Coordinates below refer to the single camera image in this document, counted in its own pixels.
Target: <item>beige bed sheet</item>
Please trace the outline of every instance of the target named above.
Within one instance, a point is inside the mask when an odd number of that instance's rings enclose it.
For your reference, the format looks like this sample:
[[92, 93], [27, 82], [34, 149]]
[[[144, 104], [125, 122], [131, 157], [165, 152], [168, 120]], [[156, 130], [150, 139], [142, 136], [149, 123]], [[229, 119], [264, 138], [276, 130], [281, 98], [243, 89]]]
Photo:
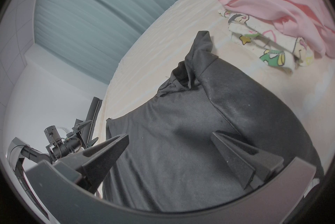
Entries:
[[220, 8], [217, 0], [178, 0], [146, 30], [119, 63], [93, 137], [105, 141], [107, 118], [121, 117], [152, 98], [178, 62], [184, 60], [197, 32], [208, 30], [214, 54], [238, 67], [291, 108], [327, 169], [335, 151], [335, 61], [317, 58], [311, 66], [299, 67], [292, 75], [268, 67], [253, 53], [231, 42], [228, 19], [219, 15]]

